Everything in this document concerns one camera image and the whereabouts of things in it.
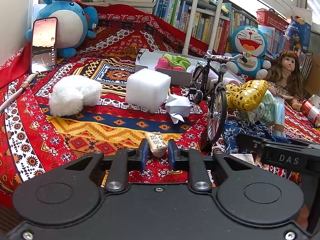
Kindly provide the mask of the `small snack packet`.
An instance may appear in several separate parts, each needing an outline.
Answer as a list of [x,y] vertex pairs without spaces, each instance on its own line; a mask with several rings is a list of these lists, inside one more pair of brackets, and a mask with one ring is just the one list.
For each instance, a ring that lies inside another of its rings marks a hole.
[[168,146],[160,132],[146,132],[147,139],[152,155],[156,158],[161,158],[165,154]]

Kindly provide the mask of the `pink and green scrunchie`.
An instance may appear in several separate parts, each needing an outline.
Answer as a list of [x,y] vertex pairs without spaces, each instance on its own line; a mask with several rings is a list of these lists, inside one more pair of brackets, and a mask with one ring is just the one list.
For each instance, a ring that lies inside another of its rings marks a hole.
[[190,66],[191,66],[191,62],[186,57],[183,57],[181,55],[170,55],[165,53],[158,60],[155,66],[155,70],[169,69],[169,70],[176,70],[180,72],[186,72]]

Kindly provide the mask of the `green checkered cloth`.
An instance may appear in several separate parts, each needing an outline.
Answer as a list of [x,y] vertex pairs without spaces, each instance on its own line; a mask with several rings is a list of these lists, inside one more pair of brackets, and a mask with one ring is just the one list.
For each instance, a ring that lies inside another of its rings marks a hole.
[[239,120],[246,120],[255,124],[273,126],[273,134],[285,137],[285,101],[283,98],[274,96],[269,90],[266,91],[262,102],[251,111],[237,111]]

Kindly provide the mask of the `red can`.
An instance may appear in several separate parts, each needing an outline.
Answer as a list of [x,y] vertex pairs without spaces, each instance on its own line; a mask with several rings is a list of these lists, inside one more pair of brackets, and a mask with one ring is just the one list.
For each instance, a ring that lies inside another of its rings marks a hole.
[[301,106],[302,113],[307,117],[307,119],[310,121],[310,123],[315,127],[319,128],[319,108],[315,106],[312,102],[309,100],[304,100],[302,102]]

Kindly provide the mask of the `white paper origami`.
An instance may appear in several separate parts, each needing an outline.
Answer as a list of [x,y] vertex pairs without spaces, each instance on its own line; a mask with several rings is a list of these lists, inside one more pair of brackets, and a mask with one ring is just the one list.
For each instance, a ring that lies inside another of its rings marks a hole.
[[190,115],[191,103],[185,96],[170,94],[165,103],[165,109],[172,122],[177,124],[179,121],[184,122],[184,118]]

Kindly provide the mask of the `blue floral cloth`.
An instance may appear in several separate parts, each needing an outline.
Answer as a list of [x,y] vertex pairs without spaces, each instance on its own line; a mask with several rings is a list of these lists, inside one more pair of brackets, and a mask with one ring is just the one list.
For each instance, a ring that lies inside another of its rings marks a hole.
[[246,154],[252,150],[241,147],[248,146],[252,137],[280,142],[280,137],[273,136],[271,130],[263,124],[253,124],[245,120],[227,120],[223,128],[223,137],[228,154]]

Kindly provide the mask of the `white foam cube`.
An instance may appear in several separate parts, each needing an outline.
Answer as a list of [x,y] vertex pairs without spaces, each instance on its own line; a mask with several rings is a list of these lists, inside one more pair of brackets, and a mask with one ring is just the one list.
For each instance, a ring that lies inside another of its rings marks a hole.
[[143,68],[128,77],[125,101],[155,113],[166,100],[170,83],[169,75]]

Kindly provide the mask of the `brown haired doll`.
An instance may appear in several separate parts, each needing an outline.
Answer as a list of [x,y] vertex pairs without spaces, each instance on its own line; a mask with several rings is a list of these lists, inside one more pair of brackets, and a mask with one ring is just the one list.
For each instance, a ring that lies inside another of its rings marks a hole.
[[294,110],[300,111],[302,75],[298,56],[293,51],[284,50],[272,60],[265,80],[274,96],[283,98]]

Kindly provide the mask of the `white fluffy plush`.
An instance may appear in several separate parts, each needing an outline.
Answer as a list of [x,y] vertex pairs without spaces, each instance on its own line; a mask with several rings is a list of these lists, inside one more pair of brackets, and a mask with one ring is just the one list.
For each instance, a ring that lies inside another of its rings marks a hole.
[[78,114],[84,107],[98,104],[102,84],[82,75],[65,76],[52,89],[49,98],[52,116]]

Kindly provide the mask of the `white shallow tray box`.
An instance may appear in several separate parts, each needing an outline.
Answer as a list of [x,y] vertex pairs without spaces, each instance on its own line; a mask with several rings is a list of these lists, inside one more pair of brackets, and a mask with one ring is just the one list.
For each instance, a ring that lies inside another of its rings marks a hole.
[[191,83],[191,70],[194,70],[198,63],[206,65],[207,61],[200,57],[182,55],[189,61],[189,72],[180,66],[172,67],[169,60],[163,59],[166,51],[141,49],[138,52],[135,62],[135,72],[148,68],[150,70],[157,70],[161,73],[167,74],[171,77],[171,84],[177,86],[189,87]]

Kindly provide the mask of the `Doraemon plush toy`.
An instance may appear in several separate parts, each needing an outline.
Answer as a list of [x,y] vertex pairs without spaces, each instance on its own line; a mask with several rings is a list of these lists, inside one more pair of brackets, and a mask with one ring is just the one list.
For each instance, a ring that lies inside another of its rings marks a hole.
[[264,79],[268,75],[271,63],[262,59],[267,51],[267,39],[256,27],[246,25],[235,30],[231,37],[235,53],[225,53],[226,56],[241,55],[235,61],[226,63],[234,74],[244,74],[254,79]]

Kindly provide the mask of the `smartphone with lit screen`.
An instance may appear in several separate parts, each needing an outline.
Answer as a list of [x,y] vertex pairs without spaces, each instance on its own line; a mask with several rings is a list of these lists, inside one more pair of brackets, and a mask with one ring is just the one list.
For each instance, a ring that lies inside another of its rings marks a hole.
[[31,72],[51,72],[57,61],[57,18],[41,18],[33,23],[31,38]]

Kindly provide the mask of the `red plastic basket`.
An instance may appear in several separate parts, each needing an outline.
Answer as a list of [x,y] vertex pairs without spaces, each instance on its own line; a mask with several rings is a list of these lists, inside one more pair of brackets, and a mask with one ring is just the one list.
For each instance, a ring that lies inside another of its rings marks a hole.
[[289,23],[287,22],[287,20],[277,14],[273,9],[258,9],[256,13],[257,21],[260,25],[272,27],[282,34],[286,33]]

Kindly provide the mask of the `round blue plush toy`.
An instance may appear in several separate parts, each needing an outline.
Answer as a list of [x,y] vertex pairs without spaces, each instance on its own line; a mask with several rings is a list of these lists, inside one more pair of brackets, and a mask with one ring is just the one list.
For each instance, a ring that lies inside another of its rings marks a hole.
[[77,0],[42,0],[42,8],[36,19],[57,18],[57,54],[71,58],[85,38],[95,38],[93,29],[98,23],[98,12],[94,7],[81,7]]

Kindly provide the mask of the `row of books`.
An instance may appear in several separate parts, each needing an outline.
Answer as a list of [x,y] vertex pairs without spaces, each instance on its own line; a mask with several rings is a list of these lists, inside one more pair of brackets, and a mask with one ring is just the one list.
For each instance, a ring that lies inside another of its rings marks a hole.
[[[194,21],[191,19],[191,7],[193,0],[156,0],[153,14],[160,18],[160,29],[168,38],[165,41],[167,51],[179,51],[183,49],[185,36],[191,29],[189,49],[195,54],[204,52],[209,46],[217,0],[210,2],[198,1]],[[219,54],[232,51],[231,36],[236,29],[250,25],[258,28],[267,39],[267,53],[273,57],[283,49],[290,49],[290,39],[278,30],[260,25],[257,21],[257,13],[252,16],[234,3],[225,1],[222,4],[213,50]],[[293,50],[303,53],[298,48]]]

